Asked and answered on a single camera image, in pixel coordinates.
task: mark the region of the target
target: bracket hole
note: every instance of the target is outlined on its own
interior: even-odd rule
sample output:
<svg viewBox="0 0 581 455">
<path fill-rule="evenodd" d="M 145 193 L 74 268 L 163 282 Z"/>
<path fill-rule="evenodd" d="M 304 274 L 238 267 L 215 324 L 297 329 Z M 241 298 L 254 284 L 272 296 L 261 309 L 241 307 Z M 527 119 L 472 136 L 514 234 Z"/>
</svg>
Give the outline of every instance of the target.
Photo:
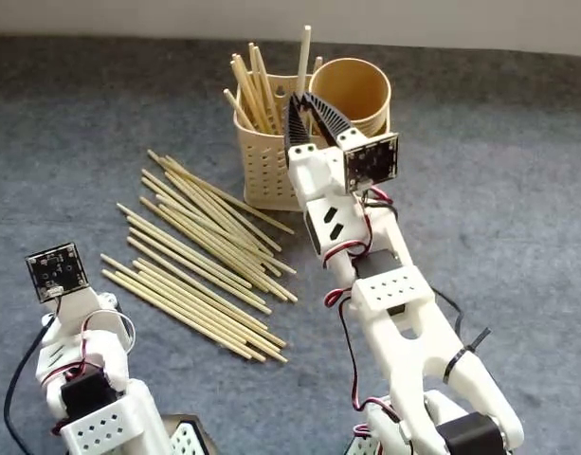
<svg viewBox="0 0 581 455">
<path fill-rule="evenodd" d="M 330 233 L 330 240 L 336 240 L 340 235 L 340 232 L 343 230 L 344 226 L 340 223 L 336 223 L 335 227 L 332 229 Z"/>
<path fill-rule="evenodd" d="M 324 223 L 330 223 L 332 219 L 335 217 L 338 210 L 334 207 L 330 207 L 326 214 L 324 215 Z"/>
</svg>

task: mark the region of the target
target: black cable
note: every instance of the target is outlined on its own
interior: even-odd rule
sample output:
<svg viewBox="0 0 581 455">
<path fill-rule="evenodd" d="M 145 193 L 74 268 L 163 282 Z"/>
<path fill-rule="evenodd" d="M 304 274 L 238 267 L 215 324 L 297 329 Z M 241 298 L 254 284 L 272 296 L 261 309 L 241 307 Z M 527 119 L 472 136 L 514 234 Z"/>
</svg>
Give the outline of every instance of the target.
<svg viewBox="0 0 581 455">
<path fill-rule="evenodd" d="M 449 296 L 447 296 L 443 292 L 438 291 L 433 286 L 431 286 L 431 289 L 433 289 L 433 292 L 435 292 L 438 296 L 440 296 L 442 299 L 444 299 L 448 303 L 448 305 L 450 305 L 452 308 L 454 308 L 456 310 L 456 312 L 459 314 L 457 316 L 456 320 L 454 321 L 454 332 L 455 332 L 455 334 L 457 334 L 457 337 L 459 337 L 459 339 L 461 339 L 461 324 L 463 323 L 463 318 L 464 318 L 463 309 L 459 306 L 459 304 L 456 301 L 451 299 Z"/>
<path fill-rule="evenodd" d="M 12 405 L 12 397 L 14 396 L 16 384 L 18 383 L 18 379 L 21 377 L 23 369 L 27 365 L 29 359 L 31 358 L 37 347 L 42 342 L 42 339 L 44 339 L 45 334 L 47 333 L 49 328 L 54 323 L 54 320 L 56 319 L 56 315 L 58 314 L 60 307 L 61 300 L 59 299 L 56 314 L 52 315 L 52 318 L 47 322 L 47 324 L 44 327 L 42 327 L 42 330 L 39 331 L 37 337 L 35 337 L 31 345 L 29 346 L 28 350 L 25 352 L 25 355 L 23 355 L 23 358 L 21 359 L 20 363 L 16 367 L 16 371 L 14 372 L 12 379 L 9 381 L 8 391 L 6 392 L 6 399 L 4 400 L 4 422 L 6 423 L 6 427 L 8 428 L 9 435 L 12 437 L 16 445 L 19 446 L 19 448 L 23 451 L 25 455 L 33 455 L 33 452 L 28 448 L 27 443 L 18 433 L 10 419 L 9 411 Z"/>
</svg>

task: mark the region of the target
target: white wall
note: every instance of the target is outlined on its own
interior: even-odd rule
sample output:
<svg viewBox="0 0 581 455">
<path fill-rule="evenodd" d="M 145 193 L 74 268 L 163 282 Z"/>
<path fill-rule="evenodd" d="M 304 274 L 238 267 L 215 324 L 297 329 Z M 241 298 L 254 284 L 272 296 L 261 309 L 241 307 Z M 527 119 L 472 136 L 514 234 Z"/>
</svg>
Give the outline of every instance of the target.
<svg viewBox="0 0 581 455">
<path fill-rule="evenodd" d="M 0 0 L 0 32 L 503 48 L 581 55 L 581 0 Z"/>
</svg>

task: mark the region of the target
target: wooden chopstick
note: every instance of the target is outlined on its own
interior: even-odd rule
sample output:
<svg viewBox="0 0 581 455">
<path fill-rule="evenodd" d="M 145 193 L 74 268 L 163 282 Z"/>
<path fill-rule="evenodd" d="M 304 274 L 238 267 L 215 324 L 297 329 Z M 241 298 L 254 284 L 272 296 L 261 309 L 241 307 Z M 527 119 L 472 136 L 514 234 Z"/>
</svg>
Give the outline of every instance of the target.
<svg viewBox="0 0 581 455">
<path fill-rule="evenodd" d="M 307 78 L 307 65 L 309 64 L 309 46 L 311 44 L 311 26 L 305 26 L 300 37 L 300 57 L 299 57 L 299 75 L 297 77 L 297 87 L 295 92 L 302 97 L 305 91 L 305 81 Z"/>
<path fill-rule="evenodd" d="M 271 84 L 269 83 L 269 76 L 267 75 L 267 70 L 264 66 L 263 55 L 261 55 L 261 50 L 257 46 L 254 47 L 254 54 L 256 65 L 259 68 L 261 84 L 263 85 L 264 99 L 268 103 L 269 111 L 271 111 L 271 115 L 273 116 L 273 123 L 276 128 L 276 133 L 281 135 L 283 134 L 283 129 L 281 127 L 280 113 L 278 112 L 278 107 L 276 106 L 275 99 L 273 98 Z"/>
<path fill-rule="evenodd" d="M 169 316 L 183 322 L 184 324 L 191 327 L 193 330 L 199 332 L 200 334 L 220 343 L 221 345 L 225 346 L 226 348 L 230 349 L 237 355 L 241 355 L 243 358 L 251 359 L 252 355 L 246 350 L 246 347 L 242 347 L 242 345 L 229 341 L 228 338 L 223 337 L 221 334 L 213 332 L 208 328 L 200 325 L 192 318 L 187 318 L 186 316 L 180 314 L 177 311 L 174 311 L 170 306 L 167 306 L 163 301 L 164 299 L 159 297 L 156 293 L 152 292 L 146 286 L 141 285 L 139 282 L 132 280 L 130 277 L 126 275 L 120 274 L 116 272 L 115 274 L 111 273 L 109 270 L 103 269 L 102 274 L 107 277 L 112 282 L 124 287 L 128 291 L 136 294 L 137 296 L 141 297 L 143 300 L 150 303 L 155 308 L 160 309 L 164 313 L 168 314 Z"/>
<path fill-rule="evenodd" d="M 153 159 L 157 164 L 159 164 L 160 166 L 164 167 L 164 164 L 162 163 L 162 157 L 160 157 L 158 154 L 156 154 L 153 150 L 149 150 L 148 151 L 149 156 L 151 157 L 151 159 Z M 167 156 L 168 159 L 170 159 L 172 162 L 178 164 L 174 159 L 172 159 L 171 157 Z M 252 215 L 261 218 L 263 221 L 265 221 L 266 223 L 270 224 L 271 226 L 274 226 L 278 229 L 281 229 L 289 234 L 294 234 L 294 230 L 291 229 L 290 227 L 284 225 L 283 223 L 280 223 L 278 220 L 271 218 L 268 215 L 265 215 L 264 213 L 262 213 L 259 210 L 254 209 L 253 207 L 250 207 L 248 204 L 246 204 L 243 201 L 240 201 L 238 198 L 224 192 L 223 190 L 215 187 L 214 185 L 211 185 L 210 183 L 208 183 L 207 181 L 199 178 L 196 175 L 193 175 L 192 173 L 190 173 L 189 171 L 187 171 L 186 168 L 182 168 L 182 172 L 181 172 L 181 176 L 185 179 L 189 179 L 195 183 L 197 183 L 198 185 L 200 185 L 202 188 L 206 188 L 209 191 L 214 192 L 215 194 L 217 194 L 218 196 L 222 197 L 223 199 L 225 199 L 226 201 L 230 202 L 231 204 L 233 204 L 236 207 L 239 207 L 240 209 L 243 209 L 245 211 L 247 211 L 248 213 L 251 213 Z"/>
<path fill-rule="evenodd" d="M 224 312 L 228 316 L 241 322 L 246 327 L 249 327 L 255 331 L 260 330 L 260 331 L 267 332 L 268 328 L 265 324 L 260 322 L 258 319 L 253 318 L 245 311 L 239 309 L 233 303 L 230 303 L 229 301 L 223 299 L 218 294 L 214 294 L 214 296 L 216 297 L 216 299 L 214 299 L 210 295 L 203 293 L 197 287 L 192 286 L 191 285 L 191 280 L 192 280 L 191 277 L 189 277 L 187 274 L 182 272 L 177 267 L 168 263 L 166 260 L 164 260 L 163 258 L 158 256 L 156 253 L 149 251 L 149 252 L 145 252 L 145 254 L 147 254 L 147 255 L 152 254 L 152 255 L 157 256 L 158 259 L 155 259 L 155 260 L 161 261 L 161 263 L 159 263 L 159 264 L 162 264 L 164 267 L 166 267 L 168 270 L 170 270 L 170 272 L 167 272 L 163 268 L 161 268 L 153 263 L 150 263 L 149 261 L 147 261 L 143 258 L 138 258 L 136 261 L 133 261 L 132 264 L 140 271 L 144 271 L 144 272 L 150 273 L 150 274 L 155 274 L 161 280 L 166 279 L 166 280 L 169 280 L 171 282 L 174 282 L 176 285 L 183 288 L 188 293 L 191 293 L 191 294 L 195 295 L 197 298 L 209 303 L 211 306 L 217 308 L 218 310 Z"/>
<path fill-rule="evenodd" d="M 254 125 L 248 118 L 248 115 L 245 113 L 244 108 L 235 99 L 235 97 L 231 94 L 231 91 L 228 88 L 223 90 L 223 95 L 225 95 L 225 98 L 227 98 L 227 101 L 229 101 L 229 104 L 231 104 L 231 106 L 237 113 L 237 117 L 240 119 L 240 122 L 244 125 L 244 127 L 250 131 L 256 131 Z"/>
</svg>

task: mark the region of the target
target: bamboo chopstick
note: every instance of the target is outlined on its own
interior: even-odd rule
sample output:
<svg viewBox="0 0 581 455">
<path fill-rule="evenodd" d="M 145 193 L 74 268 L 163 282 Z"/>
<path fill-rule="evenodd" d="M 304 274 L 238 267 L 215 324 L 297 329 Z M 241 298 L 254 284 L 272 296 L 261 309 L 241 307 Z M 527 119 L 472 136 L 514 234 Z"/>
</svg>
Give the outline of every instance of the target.
<svg viewBox="0 0 581 455">
<path fill-rule="evenodd" d="M 150 263 L 149 261 L 147 261 L 143 258 L 138 258 L 136 261 L 132 262 L 132 264 L 137 269 L 144 271 L 144 272 L 147 272 L 147 273 L 153 273 L 156 276 L 160 277 L 160 279 L 162 279 L 162 280 L 166 279 L 166 280 L 169 280 L 171 282 L 174 282 L 176 285 L 178 285 L 179 287 L 182 287 L 188 293 L 192 293 L 197 298 L 209 303 L 211 306 L 219 309 L 220 311 L 224 312 L 228 316 L 234 318 L 235 320 L 241 322 L 243 325 L 250 327 L 251 329 L 253 329 L 255 331 L 265 331 L 265 332 L 268 331 L 268 328 L 265 324 L 260 322 L 258 319 L 253 318 L 248 313 L 246 313 L 244 310 L 239 309 L 233 303 L 230 303 L 229 301 L 218 296 L 218 294 L 214 294 L 214 297 L 216 298 L 216 299 L 214 299 L 213 297 L 211 297 L 207 293 L 204 293 L 201 290 L 199 290 L 197 287 L 191 286 L 190 285 L 191 280 L 192 280 L 191 277 L 189 277 L 187 274 L 182 272 L 180 269 L 178 269 L 174 265 L 168 263 L 163 258 L 159 257 L 156 253 L 150 251 L 146 247 L 144 247 L 144 250 L 141 250 L 141 251 L 144 252 L 145 254 L 147 254 L 148 256 L 153 255 L 153 256 L 158 257 L 158 260 L 161 261 L 161 263 L 159 263 L 159 264 L 162 264 L 164 267 L 166 267 L 168 270 L 170 270 L 170 272 L 164 270 L 163 268 L 161 268 L 153 263 Z"/>
<path fill-rule="evenodd" d="M 248 70 L 245 67 L 244 59 L 242 58 L 242 56 L 240 54 L 233 54 L 233 62 L 235 62 L 236 66 L 239 68 L 239 70 L 242 74 L 242 77 L 246 81 L 247 86 L 249 87 L 249 90 L 252 94 L 252 97 L 254 98 L 254 100 L 256 102 L 258 114 L 263 119 L 264 129 L 262 130 L 262 133 L 270 135 L 272 133 L 272 130 L 271 130 L 271 125 L 269 123 L 269 119 L 267 117 L 267 113 L 264 109 L 263 98 L 259 97 L 259 95 L 256 91 L 254 81 L 250 77 L 250 74 L 248 73 Z"/>
<path fill-rule="evenodd" d="M 208 221 L 205 221 L 203 218 L 195 216 L 194 213 L 185 209 L 183 206 L 181 206 L 177 202 L 173 201 L 171 198 L 166 197 L 165 195 L 161 195 L 161 194 L 158 194 L 156 196 L 156 198 L 159 201 L 161 201 L 162 204 L 170 207 L 174 211 L 179 212 L 180 214 L 184 215 L 185 217 L 189 218 L 190 220 L 194 221 L 195 223 L 201 225 L 203 228 L 211 229 L 220 235 L 226 235 L 231 242 L 233 242 L 234 244 L 237 244 L 238 246 L 241 246 L 243 249 L 247 250 L 251 254 L 254 254 L 255 256 L 258 256 L 262 260 L 270 262 L 273 265 L 275 265 L 276 267 L 279 267 L 282 270 L 285 270 L 286 272 L 291 273 L 293 275 L 297 273 L 297 271 L 294 268 L 290 267 L 289 265 L 286 265 L 285 263 L 283 263 L 282 261 L 279 261 L 278 259 L 274 258 L 273 256 L 270 256 L 270 255 L 266 254 L 265 252 L 259 250 L 253 244 L 246 242 L 244 239 L 241 239 L 240 237 L 236 237 L 234 235 L 229 234 L 227 231 L 225 231 L 223 228 L 219 227 L 215 223 L 210 223 Z"/>
<path fill-rule="evenodd" d="M 189 292 L 184 287 L 178 285 L 177 282 L 169 280 L 163 275 L 157 274 L 152 269 L 150 269 L 149 267 L 143 266 L 138 261 L 133 261 L 133 265 L 137 266 L 137 268 L 139 268 L 140 271 L 138 272 L 138 275 L 149 277 L 149 279 L 154 281 L 154 283 L 161 283 L 162 285 L 165 285 L 167 288 L 170 288 L 170 290 L 172 290 L 175 294 L 182 296 L 184 299 L 192 300 L 202 309 L 202 311 L 209 313 L 209 314 L 213 314 L 214 316 L 216 316 L 219 319 L 225 320 L 228 324 L 230 324 L 232 327 L 236 328 L 237 330 L 241 331 L 243 334 L 247 334 L 247 335 L 254 334 L 255 336 L 258 336 L 259 341 L 264 342 L 267 345 L 270 345 L 270 347 L 272 349 L 274 349 L 276 352 L 279 352 L 281 350 L 282 346 L 280 346 L 280 347 L 277 346 L 273 340 L 269 341 L 269 340 L 265 339 L 264 337 L 261 337 L 260 335 L 258 335 L 258 330 L 255 330 L 252 327 L 249 327 L 249 326 L 242 324 L 240 321 L 233 318 L 233 316 L 230 316 L 225 311 L 222 311 L 219 308 L 211 306 L 207 302 L 200 300 L 192 292 Z"/>
<path fill-rule="evenodd" d="M 266 314 L 271 313 L 271 309 L 264 306 L 264 300 L 261 299 L 260 297 L 258 297 L 257 295 L 253 294 L 252 292 L 247 291 L 247 290 L 245 292 L 242 292 L 242 291 L 226 284 L 225 282 L 222 282 L 217 277 L 209 274 L 208 272 L 201 271 L 201 269 L 199 269 L 199 267 L 193 267 L 192 264 L 189 261 L 187 261 L 186 259 L 184 259 L 182 256 L 176 254 L 171 249 L 160 244 L 157 240 L 154 240 L 153 238 L 149 237 L 146 234 L 143 234 L 142 232 L 140 232 L 139 230 L 137 230 L 133 227 L 130 227 L 130 232 L 133 235 L 135 235 L 138 239 L 142 240 L 143 242 L 145 242 L 149 246 L 155 248 L 159 252 L 165 254 L 169 258 L 174 259 L 179 264 L 182 264 L 185 267 L 193 270 L 195 273 L 206 278 L 209 282 L 212 282 L 213 284 L 216 284 L 220 288 L 225 289 L 229 294 L 232 294 L 233 296 L 237 297 L 238 299 L 248 303 L 249 305 L 254 306 L 255 308 L 263 311 Z"/>
<path fill-rule="evenodd" d="M 305 80 L 307 78 L 307 65 L 309 64 L 309 45 L 311 44 L 311 26 L 305 26 L 300 39 L 299 76 L 297 77 L 297 87 L 295 92 L 302 97 L 305 91 Z"/>
<path fill-rule="evenodd" d="M 156 238 L 164 245 L 170 247 L 178 254 L 183 256 L 188 261 L 195 263 L 196 265 L 202 267 L 204 270 L 207 270 L 209 273 L 215 276 L 219 276 L 221 280 L 231 283 L 235 282 L 243 287 L 250 288 L 252 287 L 249 282 L 242 279 L 241 277 L 237 276 L 233 272 L 229 271 L 228 269 L 220 266 L 215 261 L 207 258 L 206 256 L 198 253 L 191 247 L 187 246 L 180 240 L 176 239 L 168 232 L 160 229 L 156 225 L 150 223 L 149 221 L 145 220 L 140 215 L 134 213 L 130 209 L 123 207 L 123 212 L 128 215 L 128 222 L 133 225 L 135 228 L 140 228 L 146 233 L 150 234 L 152 237 Z"/>
<path fill-rule="evenodd" d="M 246 280 L 235 275 L 228 269 L 200 255 L 199 253 L 192 250 L 182 242 L 176 240 L 170 234 L 167 234 L 166 232 L 159 229 L 158 227 L 155 227 L 151 223 L 141 221 L 135 218 L 134 216 L 129 216 L 127 219 L 128 222 L 135 228 L 142 230 L 144 233 L 148 234 L 150 237 L 153 237 L 162 245 L 167 246 L 172 251 L 185 258 L 187 261 L 201 267 L 203 270 L 207 271 L 212 276 L 217 277 L 222 282 L 226 282 L 227 284 L 235 287 L 239 291 L 243 291 L 244 288 L 247 289 L 252 287 L 252 284 L 250 282 L 247 282 Z M 202 256 L 205 259 L 205 261 L 200 261 L 199 256 L 197 255 Z"/>
<path fill-rule="evenodd" d="M 123 274 L 119 274 L 118 272 L 116 274 L 113 274 L 106 269 L 102 270 L 102 274 L 112 282 L 115 282 L 116 284 L 120 285 L 121 287 L 124 287 L 133 294 L 136 294 L 137 296 L 141 297 L 143 300 L 147 301 L 155 308 L 158 308 L 164 313 L 168 314 L 169 316 L 183 322 L 184 324 L 188 325 L 189 327 L 199 332 L 200 334 L 216 341 L 217 343 L 220 343 L 224 347 L 233 351 L 235 354 L 241 355 L 243 358 L 246 358 L 248 360 L 252 358 L 252 355 L 245 349 L 245 347 L 243 348 L 242 345 L 228 341 L 227 338 L 221 337 L 220 334 L 212 332 L 208 328 L 205 328 L 199 323 L 195 322 L 193 319 L 187 318 L 178 313 L 177 311 L 174 311 L 172 308 L 166 306 L 162 302 L 163 301 L 162 298 L 159 298 L 157 294 L 149 291 L 147 287 L 141 285 L 140 283 L 132 280 L 131 278 Z"/>
<path fill-rule="evenodd" d="M 248 43 L 248 55 L 250 58 L 250 69 L 252 71 L 252 81 L 254 81 L 254 87 L 256 88 L 256 96 L 261 100 L 263 99 L 263 87 L 261 86 L 261 78 L 259 76 L 259 67 L 256 61 L 256 52 L 254 43 Z"/>
<path fill-rule="evenodd" d="M 149 157 L 155 161 L 157 164 L 159 164 L 160 166 L 164 167 L 164 164 L 162 162 L 162 157 L 159 156 L 158 154 L 156 154 L 153 150 L 148 150 L 147 153 L 149 154 Z M 166 157 L 167 159 L 169 159 L 171 162 L 176 163 L 178 166 L 180 166 L 180 164 L 178 164 L 173 158 L 171 158 L 170 156 Z M 270 224 L 271 226 L 274 226 L 278 229 L 281 229 L 289 234 L 294 234 L 294 230 L 291 229 L 290 227 L 284 225 L 283 223 L 280 223 L 278 220 L 271 218 L 268 215 L 265 215 L 264 213 L 262 213 L 259 210 L 254 209 L 253 207 L 250 207 L 248 204 L 246 204 L 243 201 L 240 201 L 238 198 L 224 192 L 223 190 L 215 187 L 214 185 L 211 185 L 210 183 L 208 183 L 207 181 L 197 177 L 196 175 L 193 175 L 192 173 L 190 173 L 189 171 L 187 171 L 186 168 L 183 168 L 182 166 L 180 166 L 181 169 L 183 170 L 181 173 L 181 176 L 185 179 L 189 179 L 195 183 L 197 183 L 198 185 L 200 185 L 203 188 L 206 188 L 209 191 L 214 192 L 215 194 L 219 195 L 220 197 L 222 197 L 223 199 L 225 199 L 226 201 L 230 202 L 231 204 L 233 204 L 236 207 L 239 207 L 240 209 L 243 209 L 245 211 L 247 211 L 248 213 L 251 213 L 252 215 L 261 218 L 263 221 L 265 221 L 266 223 Z"/>
<path fill-rule="evenodd" d="M 226 335 L 227 337 L 234 339 L 235 341 L 237 341 L 240 344 L 247 343 L 247 338 L 240 336 L 235 331 L 226 327 L 225 324 L 221 323 L 220 321 L 218 321 L 214 318 L 210 318 L 208 314 L 201 313 L 197 309 L 196 305 L 194 304 L 194 302 L 192 300 L 188 300 L 188 299 L 184 299 L 184 298 L 179 299 L 178 297 L 174 296 L 173 294 L 168 293 L 165 288 L 161 288 L 157 282 L 153 281 L 153 279 L 148 279 L 146 277 L 140 276 L 134 270 L 126 267 L 124 264 L 119 263 L 115 259 L 110 258 L 109 256 L 107 256 L 105 254 L 101 254 L 100 258 L 103 259 L 106 263 L 108 263 L 112 267 L 119 270 L 121 273 L 132 278 L 136 282 L 141 283 L 145 287 L 150 288 L 153 292 L 155 292 L 156 294 L 159 294 L 161 297 L 163 297 L 167 301 L 172 302 L 172 305 L 170 305 L 169 303 L 165 303 L 165 304 L 168 304 L 168 306 L 170 306 L 174 311 L 181 313 L 182 315 L 186 316 L 187 318 L 195 319 L 198 323 L 201 323 L 202 325 L 204 325 L 206 327 L 209 327 L 209 325 L 210 325 L 211 326 L 211 327 L 209 327 L 210 330 L 217 330 L 220 333 Z"/>
<path fill-rule="evenodd" d="M 241 93 L 244 94 L 245 102 L 248 105 L 250 112 L 252 113 L 252 117 L 255 119 L 259 130 L 262 132 L 266 132 L 266 126 L 264 123 L 264 119 L 261 117 L 261 112 L 259 110 L 258 104 L 256 99 L 254 98 L 254 94 L 249 85 L 249 81 L 247 79 L 247 75 L 242 72 L 242 69 L 237 64 L 235 60 L 231 61 L 231 70 L 235 75 L 235 79 L 237 83 L 240 85 Z"/>
<path fill-rule="evenodd" d="M 283 134 L 283 129 L 281 127 L 280 113 L 278 112 L 278 107 L 276 106 L 275 99 L 273 98 L 271 84 L 269 83 L 269 76 L 267 75 L 267 70 L 264 66 L 263 55 L 261 55 L 261 50 L 257 46 L 254 47 L 254 54 L 256 65 L 259 68 L 259 76 L 261 78 L 261 85 L 263 86 L 264 99 L 267 101 L 269 110 L 273 116 L 273 123 L 277 130 L 276 133 L 281 135 Z"/>
<path fill-rule="evenodd" d="M 183 180 L 175 173 L 165 172 L 164 174 L 175 187 L 177 187 L 183 194 L 185 194 L 196 206 L 200 208 L 201 211 L 206 213 L 213 221 L 218 223 L 221 228 L 224 228 L 228 232 L 239 235 L 252 244 L 266 248 L 265 245 L 263 245 L 258 239 L 252 236 L 245 228 L 239 225 L 239 223 L 234 223 L 232 220 L 229 220 L 228 217 L 225 216 L 223 210 L 220 210 L 215 205 L 211 204 L 208 198 L 204 196 L 204 192 L 198 191 L 193 182 Z"/>
<path fill-rule="evenodd" d="M 225 98 L 227 98 L 227 101 L 229 101 L 229 104 L 231 104 L 231 106 L 233 107 L 233 109 L 237 113 L 237 117 L 239 118 L 239 120 L 243 124 L 243 126 L 250 131 L 256 131 L 256 129 L 254 128 L 254 125 L 252 124 L 252 122 L 248 118 L 248 115 L 245 113 L 244 108 L 235 99 L 235 97 L 231 94 L 231 91 L 228 88 L 223 90 L 223 95 L 225 95 Z"/>
<path fill-rule="evenodd" d="M 157 281 L 154 277 L 146 276 L 146 274 L 138 274 L 138 277 L 143 281 L 149 283 L 160 295 L 166 297 L 168 300 L 178 302 L 180 305 L 183 303 L 183 307 L 188 305 L 189 308 L 194 309 L 199 315 L 203 317 L 208 317 L 211 320 L 211 324 L 216 323 L 221 327 L 221 330 L 226 333 L 229 332 L 237 337 L 239 340 L 245 343 L 249 343 L 257 349 L 260 349 L 264 353 L 270 355 L 277 360 L 286 363 L 288 360 L 280 354 L 280 348 L 272 344 L 270 341 L 258 336 L 253 331 L 247 329 L 242 324 L 229 318 L 228 316 L 214 310 L 213 308 L 205 305 L 199 300 L 188 298 L 184 293 L 178 292 L 173 287 L 168 286 L 163 282 Z"/>
<path fill-rule="evenodd" d="M 316 61 L 313 63 L 313 71 L 311 72 L 312 75 L 316 74 L 321 66 L 324 64 L 324 58 L 321 55 L 316 57 Z"/>
</svg>

